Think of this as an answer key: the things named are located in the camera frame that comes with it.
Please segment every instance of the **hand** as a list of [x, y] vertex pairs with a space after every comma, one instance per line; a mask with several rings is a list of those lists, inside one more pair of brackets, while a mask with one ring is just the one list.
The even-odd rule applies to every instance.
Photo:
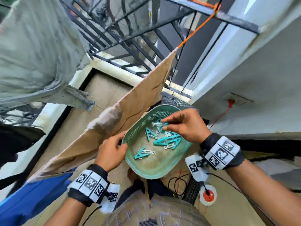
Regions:
[[98, 156], [94, 163], [101, 166], [107, 172], [118, 167], [122, 160], [124, 160], [128, 150], [126, 143], [118, 147], [119, 140], [124, 137], [126, 132], [127, 131], [121, 132], [105, 140], [99, 146]]
[[178, 133], [189, 142], [202, 143], [212, 133], [197, 110], [192, 108], [175, 112], [161, 122], [169, 123], [163, 130]]

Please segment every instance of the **red wire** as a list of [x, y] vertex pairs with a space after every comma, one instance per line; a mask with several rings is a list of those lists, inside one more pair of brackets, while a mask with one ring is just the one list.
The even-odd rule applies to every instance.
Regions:
[[224, 114], [220, 115], [219, 118], [221, 118], [223, 115], [225, 115], [230, 109], [231, 108], [228, 108], [228, 110]]

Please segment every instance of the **right hand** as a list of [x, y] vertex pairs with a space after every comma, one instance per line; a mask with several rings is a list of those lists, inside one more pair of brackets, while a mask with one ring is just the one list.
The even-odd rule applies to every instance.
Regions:
[[175, 112], [161, 122], [169, 123], [163, 130], [178, 133], [189, 142], [202, 143], [212, 133], [197, 110], [192, 108]]

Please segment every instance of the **brown cloth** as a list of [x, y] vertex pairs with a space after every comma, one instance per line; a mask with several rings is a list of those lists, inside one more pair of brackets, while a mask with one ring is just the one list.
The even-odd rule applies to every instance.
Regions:
[[161, 91], [176, 54], [177, 49], [113, 107], [105, 109], [97, 119], [88, 124], [79, 138], [32, 175], [28, 182], [61, 175], [96, 158], [98, 147], [104, 140], [128, 130], [150, 106], [162, 99]]
[[210, 226], [206, 218], [188, 202], [157, 194], [149, 200], [141, 190], [112, 212], [102, 226], [136, 226], [148, 220], [155, 220], [158, 226]]

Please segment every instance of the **wrist strap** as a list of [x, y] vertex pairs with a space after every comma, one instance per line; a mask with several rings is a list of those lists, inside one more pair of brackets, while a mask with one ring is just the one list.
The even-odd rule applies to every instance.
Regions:
[[107, 173], [104, 172], [104, 169], [100, 166], [90, 165], [71, 183], [68, 196], [88, 207], [93, 202], [100, 204], [110, 184], [106, 180]]
[[207, 137], [201, 148], [203, 157], [214, 170], [224, 169], [240, 151], [239, 145], [216, 133]]

